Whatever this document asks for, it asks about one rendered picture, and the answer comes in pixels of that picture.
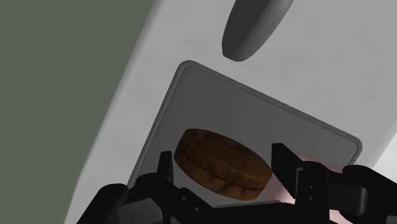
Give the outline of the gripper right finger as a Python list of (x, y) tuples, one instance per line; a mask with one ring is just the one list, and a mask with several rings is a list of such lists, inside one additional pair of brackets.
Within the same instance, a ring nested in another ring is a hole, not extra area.
[(397, 218), (397, 183), (369, 167), (347, 165), (334, 172), (274, 143), (271, 169), (295, 199), (300, 224), (333, 224), (331, 210), (352, 224), (386, 224), (388, 217)]

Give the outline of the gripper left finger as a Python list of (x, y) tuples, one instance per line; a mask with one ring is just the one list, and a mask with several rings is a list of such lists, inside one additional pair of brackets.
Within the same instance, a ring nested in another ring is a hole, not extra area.
[(118, 209), (124, 205), (151, 199), (162, 212), (162, 224), (171, 218), (180, 224), (215, 224), (214, 208), (187, 188), (173, 184), (172, 152), (160, 154), (156, 172), (143, 174), (128, 188), (121, 183), (103, 186), (76, 224), (119, 224)]

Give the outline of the brown round cake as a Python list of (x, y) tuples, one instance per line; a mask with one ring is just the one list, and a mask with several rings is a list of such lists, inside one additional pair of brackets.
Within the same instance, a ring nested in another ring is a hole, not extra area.
[(199, 185), (237, 200), (256, 199), (272, 177), (268, 163), (254, 151), (204, 129), (184, 131), (174, 161)]

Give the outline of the grey flat tablet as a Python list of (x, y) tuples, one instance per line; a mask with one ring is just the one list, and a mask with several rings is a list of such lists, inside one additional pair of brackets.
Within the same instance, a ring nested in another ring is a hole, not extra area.
[(129, 179), (154, 172), (162, 151), (174, 151), (189, 128), (211, 130), (247, 146), (264, 160), (272, 143), (341, 171), (359, 157), (361, 141), (194, 61), (176, 69)]

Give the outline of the grey oblong object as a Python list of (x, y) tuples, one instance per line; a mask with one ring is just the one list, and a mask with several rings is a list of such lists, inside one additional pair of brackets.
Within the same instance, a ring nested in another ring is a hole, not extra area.
[(222, 37), (224, 57), (242, 62), (276, 30), (294, 0), (235, 0)]

